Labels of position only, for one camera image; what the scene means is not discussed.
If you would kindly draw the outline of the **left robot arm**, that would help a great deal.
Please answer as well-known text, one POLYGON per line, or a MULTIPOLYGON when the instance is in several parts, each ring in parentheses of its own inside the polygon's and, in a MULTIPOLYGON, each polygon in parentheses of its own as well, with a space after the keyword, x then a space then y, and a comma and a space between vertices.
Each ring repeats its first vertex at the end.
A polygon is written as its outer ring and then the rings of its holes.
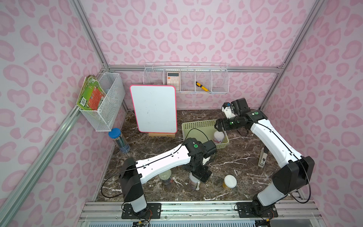
POLYGON ((205 183, 212 172, 203 160, 217 152, 216 144, 209 140, 202 143, 188 138, 177 147, 149 159, 124 161, 119 174, 123 201, 131 205, 135 213, 145 211, 147 201, 142 185, 153 177, 177 166, 192 174, 199 182, 205 183))

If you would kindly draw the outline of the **pink can white lid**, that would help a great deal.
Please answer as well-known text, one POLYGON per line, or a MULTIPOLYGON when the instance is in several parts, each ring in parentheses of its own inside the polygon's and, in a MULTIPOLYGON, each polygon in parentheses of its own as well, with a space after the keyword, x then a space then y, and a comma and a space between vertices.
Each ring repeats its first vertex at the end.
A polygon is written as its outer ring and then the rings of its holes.
POLYGON ((225 134, 222 131, 214 132, 213 136, 214 136, 213 141, 214 141, 215 144, 222 143, 224 138, 225 138, 225 134))

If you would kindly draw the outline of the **blue lid pencil tube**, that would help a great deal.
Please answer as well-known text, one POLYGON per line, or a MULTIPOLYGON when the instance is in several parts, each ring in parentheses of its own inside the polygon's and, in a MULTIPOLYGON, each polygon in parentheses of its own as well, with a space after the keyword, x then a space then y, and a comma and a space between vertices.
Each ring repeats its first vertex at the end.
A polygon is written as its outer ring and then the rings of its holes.
POLYGON ((130 152, 130 145, 119 128, 113 128, 108 135, 121 153, 126 154, 130 152))

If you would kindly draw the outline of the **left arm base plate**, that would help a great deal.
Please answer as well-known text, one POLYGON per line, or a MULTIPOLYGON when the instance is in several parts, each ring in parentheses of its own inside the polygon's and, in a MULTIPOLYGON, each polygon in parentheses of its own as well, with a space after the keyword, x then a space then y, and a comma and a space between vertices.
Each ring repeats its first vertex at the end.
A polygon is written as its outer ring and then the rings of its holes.
POLYGON ((146 208, 135 212, 130 203, 123 204, 122 219, 160 219, 162 204, 147 203, 146 208))

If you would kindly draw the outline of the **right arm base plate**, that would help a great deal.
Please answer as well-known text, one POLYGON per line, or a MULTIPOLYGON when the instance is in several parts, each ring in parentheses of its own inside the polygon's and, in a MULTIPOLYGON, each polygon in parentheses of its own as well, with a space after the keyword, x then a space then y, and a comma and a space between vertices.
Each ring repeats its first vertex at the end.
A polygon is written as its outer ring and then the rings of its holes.
POLYGON ((277 218, 279 216, 275 204, 262 206, 258 201, 238 202, 234 209, 240 218, 277 218))

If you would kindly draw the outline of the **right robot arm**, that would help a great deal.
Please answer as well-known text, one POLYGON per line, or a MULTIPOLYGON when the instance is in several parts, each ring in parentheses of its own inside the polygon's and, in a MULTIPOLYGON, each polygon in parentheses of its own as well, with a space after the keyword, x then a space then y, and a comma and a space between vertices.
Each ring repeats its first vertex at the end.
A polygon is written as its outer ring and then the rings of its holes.
POLYGON ((255 213, 266 210, 290 192, 310 185, 314 160, 294 149, 262 111, 236 111, 232 107, 222 107, 221 111, 225 117, 216 121, 215 128, 218 131, 242 127, 250 130, 263 142, 280 167, 272 176, 272 183, 254 196, 252 207, 255 213))

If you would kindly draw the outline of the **yellow can white lid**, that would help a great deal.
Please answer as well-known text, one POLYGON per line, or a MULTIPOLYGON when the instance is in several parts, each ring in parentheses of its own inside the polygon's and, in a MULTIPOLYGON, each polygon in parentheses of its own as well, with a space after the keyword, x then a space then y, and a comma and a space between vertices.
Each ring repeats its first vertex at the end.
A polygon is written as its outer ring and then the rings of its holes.
POLYGON ((193 174, 192 172, 189 173, 189 180, 190 180, 190 187, 192 190, 194 191, 199 191, 200 190, 200 180, 197 179, 193 174))

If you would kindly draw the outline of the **green plastic basket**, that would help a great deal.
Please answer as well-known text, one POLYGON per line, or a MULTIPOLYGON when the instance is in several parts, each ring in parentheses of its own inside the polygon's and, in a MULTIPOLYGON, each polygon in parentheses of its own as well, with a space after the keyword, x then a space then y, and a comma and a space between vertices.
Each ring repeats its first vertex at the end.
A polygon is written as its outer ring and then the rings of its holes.
POLYGON ((195 138, 202 143, 214 140, 216 121, 217 119, 182 123, 183 139, 195 138))

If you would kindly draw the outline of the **orange can white lid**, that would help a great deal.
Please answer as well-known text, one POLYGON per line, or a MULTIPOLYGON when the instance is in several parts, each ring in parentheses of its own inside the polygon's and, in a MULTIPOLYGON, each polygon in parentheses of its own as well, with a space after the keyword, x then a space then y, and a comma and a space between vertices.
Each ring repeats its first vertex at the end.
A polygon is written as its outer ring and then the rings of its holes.
POLYGON ((226 175, 222 186, 225 190, 232 190, 237 186, 237 179, 233 175, 226 175))

